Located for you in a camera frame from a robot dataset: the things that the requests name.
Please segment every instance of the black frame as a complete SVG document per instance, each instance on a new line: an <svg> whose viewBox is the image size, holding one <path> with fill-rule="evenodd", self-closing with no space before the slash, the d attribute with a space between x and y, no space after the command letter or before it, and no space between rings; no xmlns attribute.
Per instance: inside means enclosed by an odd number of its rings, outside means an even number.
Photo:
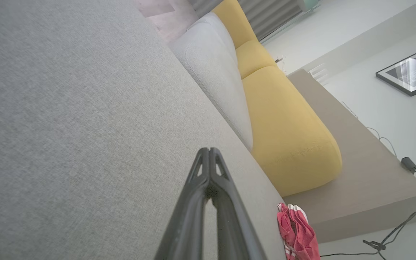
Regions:
<svg viewBox="0 0 416 260"><path fill-rule="evenodd" d="M155 260L202 259L208 199L218 209L218 259L267 260L221 152L213 147L198 151Z"/></svg>
<svg viewBox="0 0 416 260"><path fill-rule="evenodd" d="M410 57L412 57L412 56L414 56L414 55L416 55L416 53L414 53L414 54L412 54L412 55L408 56L407 58L403 58L403 59L401 59L400 61L395 62L394 64L391 64L391 65L387 66L387 67L386 67L386 68L384 68L384 69L380 69L379 71L377 71L377 72L375 73L375 76L376 76L378 79L381 79L382 81L384 81L384 82L386 82L386 83L390 84L391 86L393 86L393 87L395 87L395 88L399 89L400 91L402 91L402 92L406 93L407 95L409 95L409 96L411 96L411 97L412 97L412 96L415 96L415 95L416 95L416 90L414 90L414 91L409 91L409 90L405 89L404 87L399 86L399 84L397 84L396 82L393 82L393 81L391 81L390 79L387 79L387 78L383 77L382 75L380 75L380 72L381 72L381 71L383 71L383 70L385 70L385 69L388 69L390 66L393 66L393 65L395 65L395 64L398 64L398 63L400 63L401 61L404 61L404 60L406 60L406 59L408 59L408 58L410 58Z"/></svg>

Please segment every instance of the yellow cushion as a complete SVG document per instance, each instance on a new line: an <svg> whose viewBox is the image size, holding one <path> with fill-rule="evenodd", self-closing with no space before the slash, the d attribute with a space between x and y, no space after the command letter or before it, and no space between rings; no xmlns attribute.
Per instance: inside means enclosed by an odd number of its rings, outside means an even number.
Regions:
<svg viewBox="0 0 416 260"><path fill-rule="evenodd" d="M265 66L277 66L276 61L257 40L247 41L235 51L242 79Z"/></svg>
<svg viewBox="0 0 416 260"><path fill-rule="evenodd" d="M258 40L237 0L224 0L212 10L231 35L235 48L251 40Z"/></svg>
<svg viewBox="0 0 416 260"><path fill-rule="evenodd" d="M341 171L340 150L319 117L277 66L244 78L253 157L281 196L321 186Z"/></svg>

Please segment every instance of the white wall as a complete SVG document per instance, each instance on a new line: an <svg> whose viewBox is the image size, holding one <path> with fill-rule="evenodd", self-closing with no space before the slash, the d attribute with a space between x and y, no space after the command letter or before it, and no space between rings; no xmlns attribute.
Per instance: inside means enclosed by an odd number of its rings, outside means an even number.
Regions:
<svg viewBox="0 0 416 260"><path fill-rule="evenodd" d="M328 77L332 77L413 34L416 34L416 4L306 64L303 69L310 71L325 64Z"/></svg>
<svg viewBox="0 0 416 260"><path fill-rule="evenodd" d="M264 44L290 73L416 4L416 0L322 0L309 17Z"/></svg>
<svg viewBox="0 0 416 260"><path fill-rule="evenodd" d="M416 35L330 78L325 86L345 102L367 127L378 130L394 145L398 158L409 156L416 163L416 95L409 97L375 78L375 72L416 53ZM389 230L319 245L322 255L373 252L362 239L381 242ZM390 260L416 259L416 224L406 226L396 242L382 252ZM379 256L332 256L331 259L380 259Z"/></svg>

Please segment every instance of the picture frame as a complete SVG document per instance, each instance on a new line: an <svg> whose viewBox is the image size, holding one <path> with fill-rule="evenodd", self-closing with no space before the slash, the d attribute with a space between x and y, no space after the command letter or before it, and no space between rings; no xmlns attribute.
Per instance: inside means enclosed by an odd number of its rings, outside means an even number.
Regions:
<svg viewBox="0 0 416 260"><path fill-rule="evenodd" d="M378 71L375 76L409 96L416 95L416 53Z"/></svg>

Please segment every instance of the red cloth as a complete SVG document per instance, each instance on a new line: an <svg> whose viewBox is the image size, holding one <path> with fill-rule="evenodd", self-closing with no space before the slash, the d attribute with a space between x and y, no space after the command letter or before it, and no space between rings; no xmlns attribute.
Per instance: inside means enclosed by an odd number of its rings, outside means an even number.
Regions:
<svg viewBox="0 0 416 260"><path fill-rule="evenodd" d="M288 260L320 260L316 234L298 206L277 205L277 221Z"/></svg>

